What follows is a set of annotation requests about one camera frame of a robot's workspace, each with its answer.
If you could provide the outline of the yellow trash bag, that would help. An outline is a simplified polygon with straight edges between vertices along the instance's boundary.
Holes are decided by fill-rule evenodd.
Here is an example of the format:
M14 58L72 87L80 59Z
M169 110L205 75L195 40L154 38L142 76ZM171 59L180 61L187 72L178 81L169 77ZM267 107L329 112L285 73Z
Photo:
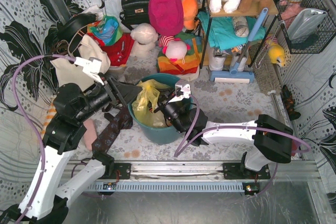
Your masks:
M167 127L163 113L161 111L154 113L153 110L158 106L160 90L169 90L170 87L166 84L157 82L154 79L145 82L140 81L137 86L141 87L142 91L132 103L132 110L135 118L148 127Z

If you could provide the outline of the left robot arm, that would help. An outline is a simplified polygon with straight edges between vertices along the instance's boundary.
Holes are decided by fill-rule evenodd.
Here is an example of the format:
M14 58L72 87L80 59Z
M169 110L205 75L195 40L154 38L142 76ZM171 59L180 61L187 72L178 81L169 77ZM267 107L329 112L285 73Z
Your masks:
M131 127L132 117L127 108L141 87L119 82L114 77L99 76L100 82L82 91L75 83L61 86L53 101L56 114L43 136L44 153L26 197L20 204L7 208L1 223L62 223L73 202L101 177L114 172L114 158L107 151L121 129ZM84 122L105 106L119 105L119 113L111 118L106 136L99 136L92 146L92 158L68 182L59 185L66 165L86 132Z

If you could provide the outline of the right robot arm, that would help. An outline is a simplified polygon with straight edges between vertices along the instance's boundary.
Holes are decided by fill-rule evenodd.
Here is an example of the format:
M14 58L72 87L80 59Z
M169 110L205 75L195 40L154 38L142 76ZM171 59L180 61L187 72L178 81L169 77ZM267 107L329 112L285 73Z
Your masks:
M258 119L244 123L215 123L196 105L192 109L189 96L181 89L160 89L157 105L148 103L152 113L162 112L166 121L184 133L187 144L194 146L216 143L251 145L238 163L224 163L226 179L269 178L270 163L288 164L291 161L293 131L276 119L261 114Z

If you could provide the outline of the teal trash bin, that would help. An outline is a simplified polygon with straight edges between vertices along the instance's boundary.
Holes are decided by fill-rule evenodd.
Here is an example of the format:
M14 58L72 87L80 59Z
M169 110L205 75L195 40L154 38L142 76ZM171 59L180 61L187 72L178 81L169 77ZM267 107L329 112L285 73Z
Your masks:
M147 77L144 77L141 79L141 81L145 82L147 80L155 80L159 83L168 85L169 87L173 88L175 84L180 81L181 78L178 76L167 74L167 73L155 73L152 75L149 75ZM137 118L134 115L132 103L136 100L134 98L129 104L128 109L129 113L133 118L133 121L138 124L143 134L146 136L146 138L155 144L158 145L165 145L170 144L176 141L179 137L182 136L181 133L179 133L173 126L170 127L149 127L147 125L142 124L137 120Z

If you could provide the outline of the magenta felt bag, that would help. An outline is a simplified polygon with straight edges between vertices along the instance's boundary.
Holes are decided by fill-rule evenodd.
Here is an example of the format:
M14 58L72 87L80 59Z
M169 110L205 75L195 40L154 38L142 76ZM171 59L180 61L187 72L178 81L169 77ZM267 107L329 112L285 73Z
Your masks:
M149 20L158 34L175 36L183 29L181 0L150 0Z

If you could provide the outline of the dark floral necktie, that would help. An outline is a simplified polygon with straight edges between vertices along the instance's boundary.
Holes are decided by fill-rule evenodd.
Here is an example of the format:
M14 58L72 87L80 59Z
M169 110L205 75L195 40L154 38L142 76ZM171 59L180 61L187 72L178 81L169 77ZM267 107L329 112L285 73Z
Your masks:
M126 107L123 107L115 116L105 113L104 118L109 121L109 124L92 143L93 156L107 153L120 131L130 129L133 125L132 116Z

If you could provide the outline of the pink sponge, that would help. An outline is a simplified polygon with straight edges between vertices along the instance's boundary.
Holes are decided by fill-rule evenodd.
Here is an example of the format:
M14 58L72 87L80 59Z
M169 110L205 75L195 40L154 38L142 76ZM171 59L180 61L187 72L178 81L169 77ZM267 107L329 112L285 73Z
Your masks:
M92 151L92 144L97 138L95 123L92 119L87 119L83 125L86 128L86 132L83 135L83 143L87 150Z

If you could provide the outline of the red cloth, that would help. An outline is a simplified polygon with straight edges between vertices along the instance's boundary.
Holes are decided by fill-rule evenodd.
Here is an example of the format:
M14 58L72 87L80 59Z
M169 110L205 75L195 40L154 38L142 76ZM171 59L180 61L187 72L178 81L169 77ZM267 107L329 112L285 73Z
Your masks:
M93 37L98 42L102 51L107 53L110 59L110 66L119 67L124 66L130 56L134 40L131 38L130 33L123 33L121 38L111 46L103 46L102 40Z

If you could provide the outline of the rainbow striped cloth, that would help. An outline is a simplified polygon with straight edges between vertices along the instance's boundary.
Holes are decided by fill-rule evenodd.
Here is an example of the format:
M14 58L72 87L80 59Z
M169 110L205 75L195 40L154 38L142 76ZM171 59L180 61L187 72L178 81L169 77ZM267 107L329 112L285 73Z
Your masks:
M194 34L187 34L180 32L174 36L180 38L186 44L190 45L190 50L184 58L184 62L179 60L177 62L171 62L163 53L162 47L157 57L156 68L159 73L168 73L173 75L195 74L201 63L201 56L203 53L202 38Z

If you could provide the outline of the orange checkered towel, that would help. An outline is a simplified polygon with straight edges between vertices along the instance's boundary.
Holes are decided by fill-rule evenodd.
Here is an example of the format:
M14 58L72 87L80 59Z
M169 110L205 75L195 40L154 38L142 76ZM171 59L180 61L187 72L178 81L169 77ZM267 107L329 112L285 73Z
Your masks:
M51 105L50 105L50 107L47 111L47 115L46 115L46 118L45 118L45 121L44 121L44 124L43 124L43 129L40 132L41 138L44 137L44 135L46 133L46 128L47 128L48 124L51 122L51 120L54 118L56 113L57 113L56 108L55 108L54 104L51 103Z

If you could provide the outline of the pink striped plush doll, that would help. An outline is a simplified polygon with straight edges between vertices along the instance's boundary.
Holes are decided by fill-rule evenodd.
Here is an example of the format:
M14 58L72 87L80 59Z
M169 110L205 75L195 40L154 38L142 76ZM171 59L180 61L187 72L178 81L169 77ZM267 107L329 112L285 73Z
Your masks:
M174 36L161 36L159 38L159 46L163 48L162 51L164 55L171 62L177 62L179 60L184 62L187 51L191 48L190 45Z

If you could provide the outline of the cream plush sheep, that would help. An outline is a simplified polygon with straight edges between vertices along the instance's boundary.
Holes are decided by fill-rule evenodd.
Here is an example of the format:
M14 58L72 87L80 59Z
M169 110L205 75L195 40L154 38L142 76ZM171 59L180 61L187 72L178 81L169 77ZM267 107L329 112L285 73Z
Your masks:
M143 23L131 30L130 36L134 40L130 56L145 58L154 49L159 35L150 24Z

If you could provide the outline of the colorful printed scarf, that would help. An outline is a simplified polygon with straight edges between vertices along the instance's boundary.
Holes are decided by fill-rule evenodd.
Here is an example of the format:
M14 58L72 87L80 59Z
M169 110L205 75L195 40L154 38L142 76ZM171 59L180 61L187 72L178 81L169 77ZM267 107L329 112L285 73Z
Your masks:
M103 16L102 20L88 25L87 35L99 46L105 47L114 45L122 37L123 32L114 16Z

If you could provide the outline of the blue lint roller mop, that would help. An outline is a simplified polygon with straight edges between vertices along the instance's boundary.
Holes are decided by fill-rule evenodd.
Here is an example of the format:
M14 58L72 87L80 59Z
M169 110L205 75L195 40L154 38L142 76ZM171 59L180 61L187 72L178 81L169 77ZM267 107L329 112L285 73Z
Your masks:
M254 41L255 36L257 34L258 29L261 27L266 15L268 14L268 8L264 7L260 12L251 32L249 33L247 43L242 49L239 58L236 60L235 64L230 67L228 71L212 71L209 75L209 80L213 82L221 82L221 83L244 83L249 84L253 83L255 76L251 71L238 71L238 67L244 58L248 47Z

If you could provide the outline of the black hat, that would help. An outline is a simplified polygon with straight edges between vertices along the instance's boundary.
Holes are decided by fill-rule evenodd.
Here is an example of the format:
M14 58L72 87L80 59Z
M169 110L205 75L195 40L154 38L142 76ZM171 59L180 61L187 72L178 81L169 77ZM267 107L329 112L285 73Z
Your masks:
M57 26L57 37L60 40L66 40L67 42L70 42L75 33L78 30L81 30L83 27L87 26L88 24L91 24L97 20L97 15L93 13L81 13L73 18L71 18L69 21L67 21L65 24L59 24Z

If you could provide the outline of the black leather handbag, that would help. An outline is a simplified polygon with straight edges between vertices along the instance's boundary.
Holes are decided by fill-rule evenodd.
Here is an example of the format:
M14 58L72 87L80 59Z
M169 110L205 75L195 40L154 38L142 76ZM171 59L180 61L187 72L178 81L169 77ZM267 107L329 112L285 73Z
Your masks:
M149 24L149 0L121 0L121 23L129 30L132 25Z

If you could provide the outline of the white sneaker right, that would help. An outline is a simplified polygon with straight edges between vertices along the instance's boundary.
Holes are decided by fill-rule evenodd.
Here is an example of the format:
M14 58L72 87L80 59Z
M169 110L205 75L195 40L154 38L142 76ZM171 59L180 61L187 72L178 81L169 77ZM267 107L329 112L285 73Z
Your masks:
M230 67L231 67L231 68L235 65L235 63L236 63L236 61L237 61L237 59L238 59L239 57L240 57L240 54L237 54L237 55L234 55L234 56L233 56L233 58L232 58L232 60L231 60L231 63L230 63ZM241 60L241 62L240 62L240 64L239 64L239 66L238 66L238 68L237 68L237 71L238 71L238 72L241 72L241 71L244 70L244 67L245 67L245 64L246 64L247 59L248 59L247 56L244 55L243 58L242 58L242 60Z

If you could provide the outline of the teal folded cloth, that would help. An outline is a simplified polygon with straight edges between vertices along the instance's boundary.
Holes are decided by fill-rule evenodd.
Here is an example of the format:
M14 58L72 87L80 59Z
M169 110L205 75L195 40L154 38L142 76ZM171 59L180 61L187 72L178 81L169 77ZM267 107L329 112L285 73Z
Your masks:
M206 12L199 12L199 20L202 22L202 27L205 33L207 33L207 27L209 22L209 15ZM251 31L257 19L253 17L246 17L248 28ZM266 33L265 28L261 26L254 40L262 40ZM248 37L238 37L235 35L232 17L217 17L212 19L211 28L209 32L208 42L210 47L216 47L220 50L230 49L247 42Z

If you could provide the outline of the orange plush toy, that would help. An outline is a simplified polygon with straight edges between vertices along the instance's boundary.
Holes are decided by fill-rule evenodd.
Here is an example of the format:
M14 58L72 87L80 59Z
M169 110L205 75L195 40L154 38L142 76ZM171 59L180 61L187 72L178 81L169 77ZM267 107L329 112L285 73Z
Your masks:
M181 0L183 7L183 25L187 30L194 30L197 26L195 17L198 13L197 0Z

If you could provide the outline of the beige chenille duster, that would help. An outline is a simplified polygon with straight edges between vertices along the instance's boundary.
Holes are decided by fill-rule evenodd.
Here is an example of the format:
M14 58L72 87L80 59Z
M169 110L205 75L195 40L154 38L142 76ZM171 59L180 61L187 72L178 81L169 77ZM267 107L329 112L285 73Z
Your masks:
M258 53L257 58L252 65L252 70L255 74L255 79L259 85L261 93L269 95L272 91L274 91L276 95L280 94L280 81L264 46Z

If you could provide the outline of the yellow plush duck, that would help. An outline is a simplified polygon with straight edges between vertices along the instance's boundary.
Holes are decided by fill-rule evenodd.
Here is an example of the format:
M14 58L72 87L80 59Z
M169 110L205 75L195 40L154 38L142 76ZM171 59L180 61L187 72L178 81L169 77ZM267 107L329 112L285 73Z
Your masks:
M271 63L277 64L279 67L283 67L285 64L285 51L278 44L277 38L274 36L268 36L265 44Z

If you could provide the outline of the silver foil pouch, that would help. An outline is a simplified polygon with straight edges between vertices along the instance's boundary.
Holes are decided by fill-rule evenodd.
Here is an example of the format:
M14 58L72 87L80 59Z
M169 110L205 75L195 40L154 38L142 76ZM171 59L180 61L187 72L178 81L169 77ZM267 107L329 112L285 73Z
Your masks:
M289 39L296 40L312 34L327 15L328 13L324 10L305 8L287 29Z

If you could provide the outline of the aluminium rail base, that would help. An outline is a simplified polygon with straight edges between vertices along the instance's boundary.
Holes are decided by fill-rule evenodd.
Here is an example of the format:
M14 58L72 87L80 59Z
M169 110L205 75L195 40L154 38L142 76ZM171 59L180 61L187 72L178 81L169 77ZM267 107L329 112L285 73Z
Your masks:
M117 161L111 175L99 177L90 161L70 161L56 187L58 196L93 192L230 192L255 194L275 182L319 182L314 161L269 164L244 175L235 161Z

